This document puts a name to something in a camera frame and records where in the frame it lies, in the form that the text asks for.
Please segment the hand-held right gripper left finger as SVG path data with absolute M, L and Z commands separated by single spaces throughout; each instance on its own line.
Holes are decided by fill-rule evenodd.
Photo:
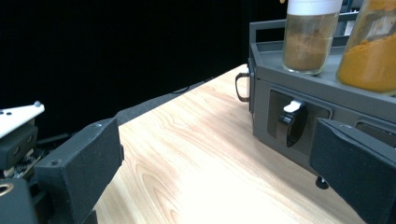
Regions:
M 54 214 L 49 224 L 85 224 L 124 158 L 118 121 L 86 126 L 35 165 L 38 186 Z

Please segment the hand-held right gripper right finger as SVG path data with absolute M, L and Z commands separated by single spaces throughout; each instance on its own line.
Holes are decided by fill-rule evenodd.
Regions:
M 396 148 L 319 119 L 309 164 L 365 223 L 396 224 Z

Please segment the dark grey corner rack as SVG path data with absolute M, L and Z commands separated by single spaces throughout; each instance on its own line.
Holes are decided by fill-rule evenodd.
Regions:
M 253 22 L 249 26 L 248 103 L 254 135 L 315 175 L 318 173 L 310 166 L 309 156 L 319 119 L 344 123 L 396 148 L 396 97 L 349 87 L 335 78 L 347 37 L 334 37 L 321 73 L 315 76 L 292 73 L 282 67 L 282 42 L 257 39 L 259 31 L 284 25 L 284 21 L 277 20 Z M 276 123 L 283 107 L 293 100 L 305 102 L 308 117 L 300 140 L 286 147 L 276 139 Z

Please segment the spice jar with white lid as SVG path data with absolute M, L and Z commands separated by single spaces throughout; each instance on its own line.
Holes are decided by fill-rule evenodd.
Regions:
M 314 76 L 330 54 L 343 0 L 287 0 L 284 69 Z

